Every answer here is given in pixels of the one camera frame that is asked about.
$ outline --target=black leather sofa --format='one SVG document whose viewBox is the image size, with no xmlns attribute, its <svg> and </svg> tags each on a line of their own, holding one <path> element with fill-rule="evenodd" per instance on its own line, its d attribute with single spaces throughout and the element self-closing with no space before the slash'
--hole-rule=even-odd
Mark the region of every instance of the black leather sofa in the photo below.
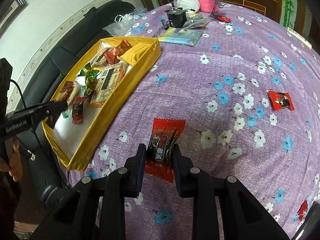
<svg viewBox="0 0 320 240">
<path fill-rule="evenodd" d="M 113 0 L 98 8 L 91 8 L 84 14 L 84 19 L 63 36 L 32 76 L 23 93 L 27 107 L 48 102 L 78 60 L 98 40 L 110 37 L 110 34 L 102 28 L 113 23 L 117 15 L 130 13 L 134 9 L 130 3 Z M 23 103 L 20 100 L 17 109 L 21 108 Z M 59 167 L 57 157 L 44 135 L 41 123 L 36 128 L 36 134 L 41 147 L 34 134 L 27 131 L 17 136 L 20 141 L 20 151 L 27 157 L 29 157 L 28 150 L 36 155 L 34 161 L 28 158 L 36 194 L 47 207 L 53 207 L 60 199 L 59 196 L 63 195 L 64 190 L 68 188 L 68 180 Z"/>
</svg>

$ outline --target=human hand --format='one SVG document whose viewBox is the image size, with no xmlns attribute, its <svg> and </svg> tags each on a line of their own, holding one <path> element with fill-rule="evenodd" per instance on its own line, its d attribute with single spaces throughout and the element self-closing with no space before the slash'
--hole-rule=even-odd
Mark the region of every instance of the human hand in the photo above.
<svg viewBox="0 0 320 240">
<path fill-rule="evenodd" d="M 9 160 L 9 165 L 2 158 L 0 158 L 0 171 L 9 172 L 14 181 L 18 181 L 22 178 L 19 142 L 17 139 L 13 140 L 13 152 Z"/>
</svg>

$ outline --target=white round lid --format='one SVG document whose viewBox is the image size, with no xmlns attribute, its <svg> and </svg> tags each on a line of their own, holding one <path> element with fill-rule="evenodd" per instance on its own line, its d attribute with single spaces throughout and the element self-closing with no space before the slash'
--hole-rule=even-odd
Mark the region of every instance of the white round lid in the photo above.
<svg viewBox="0 0 320 240">
<path fill-rule="evenodd" d="M 198 0 L 177 0 L 177 8 L 193 9 L 195 13 L 200 9 L 200 3 Z"/>
</svg>

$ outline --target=yellow tray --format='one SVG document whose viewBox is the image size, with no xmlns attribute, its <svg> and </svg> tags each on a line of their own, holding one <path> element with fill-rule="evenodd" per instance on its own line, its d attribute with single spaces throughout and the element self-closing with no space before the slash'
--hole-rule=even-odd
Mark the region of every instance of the yellow tray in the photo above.
<svg viewBox="0 0 320 240">
<path fill-rule="evenodd" d="M 99 50 L 101 43 L 117 46 L 123 39 L 127 39 L 133 48 L 121 56 L 121 59 L 129 63 L 132 66 L 132 69 L 124 76 L 115 88 L 113 94 L 104 103 L 100 112 L 95 116 L 71 159 L 69 159 L 62 151 L 60 144 L 55 138 L 53 129 L 45 123 L 46 120 L 42 121 L 44 134 L 53 151 L 61 163 L 69 170 L 85 170 L 98 143 L 109 128 L 113 119 L 116 117 L 122 105 L 160 57 L 161 49 L 159 41 L 156 38 L 146 37 L 113 37 L 98 41 L 70 70 L 51 98 L 51 101 L 55 100 L 66 81 L 74 81 L 76 79 L 76 75 L 80 69 L 94 57 Z"/>
</svg>

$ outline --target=purple tablecloth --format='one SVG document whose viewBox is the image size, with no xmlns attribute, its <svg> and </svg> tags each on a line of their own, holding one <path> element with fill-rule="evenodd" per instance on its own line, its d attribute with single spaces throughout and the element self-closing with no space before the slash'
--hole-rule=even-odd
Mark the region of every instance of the purple tablecloth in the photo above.
<svg viewBox="0 0 320 240">
<path fill-rule="evenodd" d="M 127 35 L 159 35 L 169 7 L 146 14 Z M 161 57 L 92 162 L 69 180 L 122 167 L 139 143 L 148 144 L 153 118 L 186 119 L 182 154 L 211 175 L 238 177 L 291 238 L 320 199 L 320 57 L 254 11 L 226 5 L 220 12 L 232 23 L 210 22 L 195 47 L 161 43 Z M 289 92 L 296 110 L 275 112 L 267 90 Z M 192 201 L 179 198 L 174 184 L 146 174 L 125 210 L 127 239 L 191 238 Z"/>
</svg>

